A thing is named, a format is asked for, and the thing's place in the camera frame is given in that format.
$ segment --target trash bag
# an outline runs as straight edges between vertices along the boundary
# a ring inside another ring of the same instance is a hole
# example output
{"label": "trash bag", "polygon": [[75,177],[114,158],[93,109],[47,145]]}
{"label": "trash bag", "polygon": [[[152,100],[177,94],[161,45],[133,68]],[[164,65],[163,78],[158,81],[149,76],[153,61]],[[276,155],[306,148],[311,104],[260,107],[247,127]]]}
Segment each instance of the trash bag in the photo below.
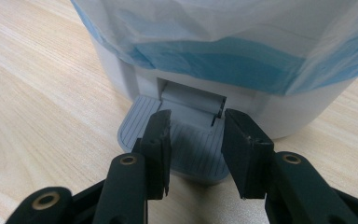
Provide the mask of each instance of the trash bag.
{"label": "trash bag", "polygon": [[72,0],[126,63],[288,95],[358,77],[358,0]]}

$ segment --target plastic bag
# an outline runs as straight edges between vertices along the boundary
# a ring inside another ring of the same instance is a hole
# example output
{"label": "plastic bag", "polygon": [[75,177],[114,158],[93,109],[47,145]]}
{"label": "plastic bag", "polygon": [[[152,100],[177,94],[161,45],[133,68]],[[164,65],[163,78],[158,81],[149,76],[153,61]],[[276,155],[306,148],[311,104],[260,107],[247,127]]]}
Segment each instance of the plastic bag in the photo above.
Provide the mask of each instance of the plastic bag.
{"label": "plastic bag", "polygon": [[274,94],[358,77],[358,1],[72,0],[123,61]]}

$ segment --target ribbed pedal surface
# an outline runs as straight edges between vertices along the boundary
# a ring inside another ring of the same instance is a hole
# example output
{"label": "ribbed pedal surface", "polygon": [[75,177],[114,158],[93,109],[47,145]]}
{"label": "ribbed pedal surface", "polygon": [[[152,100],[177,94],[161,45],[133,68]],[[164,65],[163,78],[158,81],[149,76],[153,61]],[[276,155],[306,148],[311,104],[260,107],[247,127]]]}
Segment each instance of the ribbed pedal surface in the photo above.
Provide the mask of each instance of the ribbed pedal surface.
{"label": "ribbed pedal surface", "polygon": [[[137,138],[144,135],[150,116],[158,111],[161,101],[139,96],[118,130],[118,142],[130,152]],[[216,119],[205,131],[181,120],[171,121],[172,162],[174,174],[205,184],[216,184],[228,175],[221,153],[224,121]]]}

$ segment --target light wood surface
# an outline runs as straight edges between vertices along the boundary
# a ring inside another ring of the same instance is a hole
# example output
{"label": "light wood surface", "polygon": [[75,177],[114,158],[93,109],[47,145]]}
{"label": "light wood surface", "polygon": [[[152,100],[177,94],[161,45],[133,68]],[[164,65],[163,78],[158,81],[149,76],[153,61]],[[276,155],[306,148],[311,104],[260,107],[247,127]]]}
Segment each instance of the light wood surface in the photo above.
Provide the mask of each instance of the light wood surface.
{"label": "light wood surface", "polygon": [[[117,128],[131,102],[103,73],[69,1],[0,1],[0,223],[30,193],[78,193],[106,176],[122,150]],[[331,186],[358,197],[358,79],[276,150],[308,158]],[[204,187],[172,176],[149,204],[150,223],[264,223],[262,201],[233,181]]]}

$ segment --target table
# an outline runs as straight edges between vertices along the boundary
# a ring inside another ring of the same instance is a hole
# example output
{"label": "table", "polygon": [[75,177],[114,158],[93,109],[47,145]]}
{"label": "table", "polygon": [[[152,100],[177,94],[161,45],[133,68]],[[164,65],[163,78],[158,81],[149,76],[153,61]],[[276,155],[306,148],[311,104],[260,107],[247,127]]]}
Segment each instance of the table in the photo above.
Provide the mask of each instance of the table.
{"label": "table", "polygon": [[[69,1],[0,1],[0,223],[32,192],[74,194],[122,153],[117,129],[131,102],[112,88]],[[358,79],[310,125],[275,141],[310,160],[334,188],[358,197]],[[231,177],[202,186],[172,175],[149,203],[150,223],[265,223]]]}

